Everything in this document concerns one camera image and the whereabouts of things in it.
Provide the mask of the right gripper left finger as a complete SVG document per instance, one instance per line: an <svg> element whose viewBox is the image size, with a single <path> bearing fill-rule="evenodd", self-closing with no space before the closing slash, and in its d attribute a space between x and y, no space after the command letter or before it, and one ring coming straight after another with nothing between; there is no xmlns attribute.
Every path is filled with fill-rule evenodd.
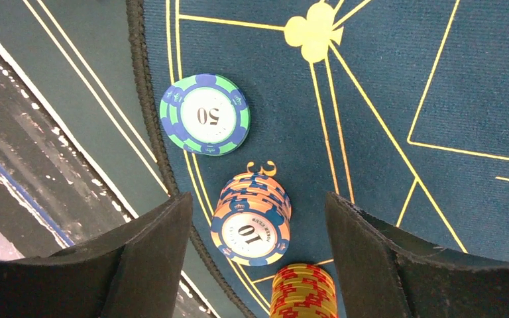
<svg viewBox="0 0 509 318"><path fill-rule="evenodd" d="M190 193L51 256L0 261L0 317L171 317Z"/></svg>

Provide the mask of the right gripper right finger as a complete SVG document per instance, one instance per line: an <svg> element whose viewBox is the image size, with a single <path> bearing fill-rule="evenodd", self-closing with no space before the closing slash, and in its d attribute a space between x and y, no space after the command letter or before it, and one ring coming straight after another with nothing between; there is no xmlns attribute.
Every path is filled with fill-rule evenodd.
<svg viewBox="0 0 509 318"><path fill-rule="evenodd" d="M509 262L437 246L336 193L325 214L349 317L509 317Z"/></svg>

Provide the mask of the orange red poker chip stack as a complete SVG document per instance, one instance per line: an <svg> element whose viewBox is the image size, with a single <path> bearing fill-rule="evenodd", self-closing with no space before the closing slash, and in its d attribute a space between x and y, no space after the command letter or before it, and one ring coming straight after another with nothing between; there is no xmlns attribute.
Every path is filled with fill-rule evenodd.
<svg viewBox="0 0 509 318"><path fill-rule="evenodd" d="M280 269L272 281L270 316L336 318L333 278L312 264L290 264Z"/></svg>

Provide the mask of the pink white poker chip stack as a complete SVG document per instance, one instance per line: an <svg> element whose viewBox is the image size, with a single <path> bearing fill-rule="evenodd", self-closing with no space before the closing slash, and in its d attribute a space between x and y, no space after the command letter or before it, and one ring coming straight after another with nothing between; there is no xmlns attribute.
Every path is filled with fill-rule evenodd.
<svg viewBox="0 0 509 318"><path fill-rule="evenodd" d="M289 247L291 216L291 200L276 180L260 173L242 173L220 193L211 220L212 241L233 262L269 265Z"/></svg>

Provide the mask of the green poker chip stack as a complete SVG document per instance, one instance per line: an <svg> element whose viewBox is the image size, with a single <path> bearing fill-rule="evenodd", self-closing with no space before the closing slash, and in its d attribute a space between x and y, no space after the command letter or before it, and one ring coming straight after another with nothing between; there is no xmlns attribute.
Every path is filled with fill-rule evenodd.
<svg viewBox="0 0 509 318"><path fill-rule="evenodd" d="M250 129L250 109L241 90L217 74L197 74L172 84L157 107L160 124L178 147L220 156L234 151Z"/></svg>

